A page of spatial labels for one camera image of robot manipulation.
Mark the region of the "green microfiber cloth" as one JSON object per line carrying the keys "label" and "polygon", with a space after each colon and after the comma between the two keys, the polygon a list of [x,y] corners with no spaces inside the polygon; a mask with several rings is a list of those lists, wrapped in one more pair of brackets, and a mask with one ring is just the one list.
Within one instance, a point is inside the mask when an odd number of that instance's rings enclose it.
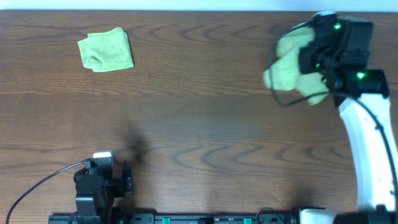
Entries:
{"label": "green microfiber cloth", "polygon": [[298,24],[279,37],[270,52],[269,68],[263,73],[265,86],[274,91],[297,91],[310,105],[322,102],[329,90],[319,72],[303,74],[299,69],[299,52],[315,39],[315,31]]}

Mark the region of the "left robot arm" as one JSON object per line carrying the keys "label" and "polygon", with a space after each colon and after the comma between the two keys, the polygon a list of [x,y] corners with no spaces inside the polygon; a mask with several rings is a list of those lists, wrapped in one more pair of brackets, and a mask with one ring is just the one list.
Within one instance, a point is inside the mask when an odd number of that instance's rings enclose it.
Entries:
{"label": "left robot arm", "polygon": [[97,157],[84,161],[85,167],[73,177],[76,212],[70,221],[106,224],[114,221],[113,204],[133,190],[132,172],[124,161],[122,176],[113,177],[113,158]]}

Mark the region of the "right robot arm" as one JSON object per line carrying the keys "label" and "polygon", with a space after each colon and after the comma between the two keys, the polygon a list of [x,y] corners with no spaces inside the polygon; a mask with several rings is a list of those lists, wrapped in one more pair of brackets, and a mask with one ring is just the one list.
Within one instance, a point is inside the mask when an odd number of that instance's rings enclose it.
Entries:
{"label": "right robot arm", "polygon": [[302,74],[322,75],[344,122],[358,187],[358,211],[332,223],[397,223],[397,147],[389,87],[381,69],[368,68],[373,23],[319,12],[307,25],[315,37],[299,52]]}

